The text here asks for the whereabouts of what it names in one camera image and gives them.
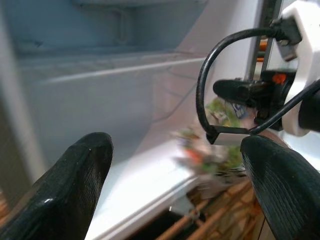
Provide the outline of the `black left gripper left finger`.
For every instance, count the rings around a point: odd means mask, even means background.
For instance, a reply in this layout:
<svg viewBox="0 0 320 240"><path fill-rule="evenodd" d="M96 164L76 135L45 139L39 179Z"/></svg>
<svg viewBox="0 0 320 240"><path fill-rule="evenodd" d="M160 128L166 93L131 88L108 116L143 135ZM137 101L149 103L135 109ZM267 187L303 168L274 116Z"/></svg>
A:
<svg viewBox="0 0 320 240"><path fill-rule="evenodd" d="M0 240L85 240L113 150L105 132L73 143L15 206Z"/></svg>

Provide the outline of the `white-lined fridge door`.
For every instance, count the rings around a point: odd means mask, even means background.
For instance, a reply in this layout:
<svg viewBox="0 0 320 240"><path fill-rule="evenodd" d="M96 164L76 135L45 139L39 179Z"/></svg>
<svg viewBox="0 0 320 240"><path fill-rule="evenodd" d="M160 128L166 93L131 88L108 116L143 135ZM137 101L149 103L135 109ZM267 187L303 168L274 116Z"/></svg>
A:
<svg viewBox="0 0 320 240"><path fill-rule="evenodd" d="M281 131L278 135L291 149L301 154L320 172L320 133L310 131L299 137Z"/></svg>

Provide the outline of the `green snack packet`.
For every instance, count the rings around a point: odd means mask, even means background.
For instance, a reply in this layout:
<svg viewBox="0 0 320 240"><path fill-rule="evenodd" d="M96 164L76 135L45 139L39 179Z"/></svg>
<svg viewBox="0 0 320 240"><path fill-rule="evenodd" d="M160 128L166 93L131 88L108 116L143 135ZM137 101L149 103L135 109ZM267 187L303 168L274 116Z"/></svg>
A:
<svg viewBox="0 0 320 240"><path fill-rule="evenodd" d="M205 107L205 112L211 124L222 127L241 127L243 121L238 118L237 114L240 114L241 117L248 115L244 108L235 110L232 104L218 97ZM177 160L199 174L210 174L217 177L244 177L246 175L240 148L211 145L198 118L195 118L189 126L172 132L171 135L183 152L183 157L178 157Z"/></svg>

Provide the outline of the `wooden slat pallet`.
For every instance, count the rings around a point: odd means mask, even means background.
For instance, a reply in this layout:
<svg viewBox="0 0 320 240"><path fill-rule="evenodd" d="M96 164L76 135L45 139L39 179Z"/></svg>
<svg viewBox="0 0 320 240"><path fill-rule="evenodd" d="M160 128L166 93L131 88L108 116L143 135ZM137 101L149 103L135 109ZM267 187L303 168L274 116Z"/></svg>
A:
<svg viewBox="0 0 320 240"><path fill-rule="evenodd" d="M196 229L185 240L227 240L239 223L250 219L250 224L237 236L241 240L252 233L262 214L256 201L244 201L251 190L248 184L233 186L217 199L203 200L167 229L155 222L155 217L168 206L168 197L150 201L136 212L134 206L143 200L137 191L127 192L107 208L101 207L105 200L99 197L84 240L125 240L137 236L144 227L150 227L155 238L138 240L175 240L187 225Z"/></svg>

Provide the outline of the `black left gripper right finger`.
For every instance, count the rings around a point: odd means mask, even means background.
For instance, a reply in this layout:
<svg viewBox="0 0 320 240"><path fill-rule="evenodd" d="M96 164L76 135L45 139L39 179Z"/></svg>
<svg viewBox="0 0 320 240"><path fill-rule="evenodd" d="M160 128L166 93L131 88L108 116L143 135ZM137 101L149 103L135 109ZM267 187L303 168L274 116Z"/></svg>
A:
<svg viewBox="0 0 320 240"><path fill-rule="evenodd" d="M276 240L320 240L320 173L301 154L265 136L245 137L240 151Z"/></svg>

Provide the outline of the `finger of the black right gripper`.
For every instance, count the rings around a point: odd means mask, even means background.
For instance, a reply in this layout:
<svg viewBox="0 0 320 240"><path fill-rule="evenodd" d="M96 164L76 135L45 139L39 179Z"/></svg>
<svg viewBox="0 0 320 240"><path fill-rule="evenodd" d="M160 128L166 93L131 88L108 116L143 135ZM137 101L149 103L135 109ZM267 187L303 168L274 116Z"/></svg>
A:
<svg viewBox="0 0 320 240"><path fill-rule="evenodd" d="M250 99L250 83L246 81L221 79L212 89L218 97L231 103L245 103Z"/></svg>

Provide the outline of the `grey mini fridge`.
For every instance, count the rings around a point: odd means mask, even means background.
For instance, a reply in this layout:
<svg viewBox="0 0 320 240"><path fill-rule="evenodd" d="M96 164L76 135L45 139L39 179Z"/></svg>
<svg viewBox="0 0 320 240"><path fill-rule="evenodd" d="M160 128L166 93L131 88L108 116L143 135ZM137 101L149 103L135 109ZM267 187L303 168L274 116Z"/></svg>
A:
<svg viewBox="0 0 320 240"><path fill-rule="evenodd" d="M103 209L137 191L168 206L191 189L192 171L172 133L196 118L202 63L73 81L25 83L25 58L177 51L203 54L259 25L266 0L0 0L0 97L35 182L82 136L108 133L114 152Z"/></svg>

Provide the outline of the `clear fridge shelf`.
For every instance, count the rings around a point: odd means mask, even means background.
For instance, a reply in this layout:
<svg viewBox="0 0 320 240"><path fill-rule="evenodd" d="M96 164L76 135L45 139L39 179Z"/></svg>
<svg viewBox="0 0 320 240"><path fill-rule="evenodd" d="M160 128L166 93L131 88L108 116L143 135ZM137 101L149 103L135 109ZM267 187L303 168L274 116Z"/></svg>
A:
<svg viewBox="0 0 320 240"><path fill-rule="evenodd" d="M202 63L204 59L201 53L173 50L76 54L20 59L18 70L25 84L51 84Z"/></svg>

